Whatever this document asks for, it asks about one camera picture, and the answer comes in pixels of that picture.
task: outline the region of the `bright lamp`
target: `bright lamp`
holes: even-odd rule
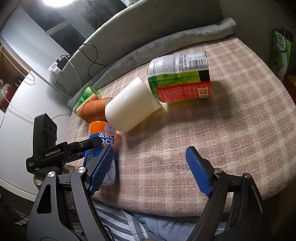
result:
[[[43,2],[46,5],[52,6],[52,7],[62,7],[65,6],[74,0],[43,0]]]

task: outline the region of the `white paper roll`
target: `white paper roll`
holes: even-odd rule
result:
[[[107,121],[118,131],[130,131],[161,107],[149,87],[135,78],[105,108]]]

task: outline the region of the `plaid blanket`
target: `plaid blanket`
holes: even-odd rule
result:
[[[195,146],[203,158],[226,173],[252,174],[266,199],[296,174],[296,108],[268,66],[238,38],[188,46],[176,53],[205,50],[212,99],[162,103],[118,142],[114,186],[94,198],[112,206],[163,215],[198,215],[207,202],[185,161]],[[139,76],[147,82],[148,63],[99,91],[116,96]],[[87,138],[88,124],[72,114],[69,142]],[[82,160],[74,163],[82,165]],[[226,210],[231,198],[227,199]]]

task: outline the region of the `blue textured pad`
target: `blue textured pad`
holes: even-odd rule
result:
[[[94,192],[100,190],[104,178],[111,167],[113,156],[114,151],[112,146],[110,146],[102,160],[98,163],[95,172],[91,176],[91,183],[89,187],[89,194],[91,196],[94,194]]]
[[[207,197],[209,197],[212,192],[209,182],[210,177],[207,175],[204,168],[200,165],[200,162],[194,155],[191,148],[186,149],[186,161],[194,176],[198,188],[201,192],[205,193]]]

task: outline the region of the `red label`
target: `red label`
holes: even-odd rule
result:
[[[211,98],[212,89],[210,82],[196,82],[178,84],[169,87],[156,88],[162,102],[176,102],[186,99]]]

